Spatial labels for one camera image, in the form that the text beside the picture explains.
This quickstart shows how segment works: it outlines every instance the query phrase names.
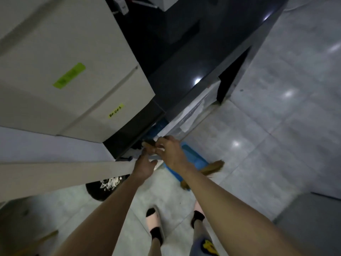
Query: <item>black sock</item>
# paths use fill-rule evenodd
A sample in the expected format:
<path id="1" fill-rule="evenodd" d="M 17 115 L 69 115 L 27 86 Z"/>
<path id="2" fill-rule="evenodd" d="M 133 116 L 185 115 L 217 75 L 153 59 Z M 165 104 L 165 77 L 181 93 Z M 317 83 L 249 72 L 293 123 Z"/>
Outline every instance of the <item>black sock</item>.
<path id="1" fill-rule="evenodd" d="M 192 221 L 191 221 L 192 228 L 194 229 L 194 222 L 195 222 L 195 220 L 203 221 L 204 219 L 205 219 L 205 216 L 202 213 L 200 213 L 199 211 L 195 210 L 194 211 L 194 216 L 193 216 Z"/>
<path id="2" fill-rule="evenodd" d="M 155 213 L 155 209 L 150 208 L 148 209 L 146 216 L 148 217 L 154 213 Z M 161 235 L 161 229 L 159 227 L 154 227 L 153 229 L 151 229 L 150 234 L 151 234 L 151 240 L 153 240 L 154 238 L 158 238 L 158 240 L 160 241 L 160 245 L 162 245 L 163 238 Z"/>

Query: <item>blue object in drawer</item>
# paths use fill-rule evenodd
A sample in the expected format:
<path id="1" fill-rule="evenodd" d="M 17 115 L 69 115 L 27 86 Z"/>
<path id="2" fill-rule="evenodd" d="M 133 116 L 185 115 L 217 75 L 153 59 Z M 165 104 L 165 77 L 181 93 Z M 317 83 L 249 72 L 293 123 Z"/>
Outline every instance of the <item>blue object in drawer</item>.
<path id="1" fill-rule="evenodd" d="M 205 159 L 203 159 L 196 151 L 194 151 L 188 144 L 182 142 L 181 147 L 188 161 L 193 163 L 197 170 L 201 170 L 202 168 L 208 165 L 208 162 Z M 171 172 L 171 174 L 173 174 L 178 179 L 178 181 L 183 180 L 183 178 L 179 174 L 177 174 L 175 171 L 169 168 L 166 164 L 165 166 Z"/>

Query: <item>hand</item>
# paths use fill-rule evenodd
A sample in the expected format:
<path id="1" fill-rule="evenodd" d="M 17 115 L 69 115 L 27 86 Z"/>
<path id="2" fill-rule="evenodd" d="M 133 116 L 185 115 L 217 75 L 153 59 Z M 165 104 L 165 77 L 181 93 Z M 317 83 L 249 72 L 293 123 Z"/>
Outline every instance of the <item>hand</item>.
<path id="1" fill-rule="evenodd" d="M 189 161 L 181 148 L 180 141 L 171 135 L 159 137 L 155 143 L 155 147 L 146 142 L 143 142 L 142 145 L 150 155 L 159 155 L 166 165 L 177 173 L 189 165 Z"/>
<path id="2" fill-rule="evenodd" d="M 146 149 L 142 150 L 142 154 L 135 162 L 134 170 L 131 176 L 136 177 L 141 184 L 148 179 L 154 172 L 154 168 L 158 160 L 149 161 L 148 160 L 148 153 Z"/>

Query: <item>brown object in hand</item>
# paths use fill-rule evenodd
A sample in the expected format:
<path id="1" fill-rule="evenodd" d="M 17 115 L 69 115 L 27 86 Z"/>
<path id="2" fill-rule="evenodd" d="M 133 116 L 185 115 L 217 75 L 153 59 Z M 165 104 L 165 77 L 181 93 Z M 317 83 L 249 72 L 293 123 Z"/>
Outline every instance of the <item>brown object in hand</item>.
<path id="1" fill-rule="evenodd" d="M 221 168 L 223 168 L 225 162 L 223 160 L 219 160 L 213 163 L 210 163 L 209 165 L 207 165 L 206 167 L 202 168 L 201 170 L 199 170 L 199 172 L 201 172 L 203 175 L 208 176 L 212 173 L 215 172 L 219 172 L 221 170 Z M 185 180 L 182 180 L 180 182 L 180 186 L 183 189 L 190 189 L 190 186 L 188 186 L 187 182 Z"/>

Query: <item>person's left arm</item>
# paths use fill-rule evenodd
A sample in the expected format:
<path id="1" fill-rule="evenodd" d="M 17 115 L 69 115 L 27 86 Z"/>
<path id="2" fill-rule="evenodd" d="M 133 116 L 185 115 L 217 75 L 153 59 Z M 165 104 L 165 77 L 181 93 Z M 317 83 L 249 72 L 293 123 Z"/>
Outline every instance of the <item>person's left arm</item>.
<path id="1" fill-rule="evenodd" d="M 137 188 L 154 171 L 157 160 L 149 162 L 143 150 L 133 173 L 97 207 L 53 254 L 111 256 Z"/>

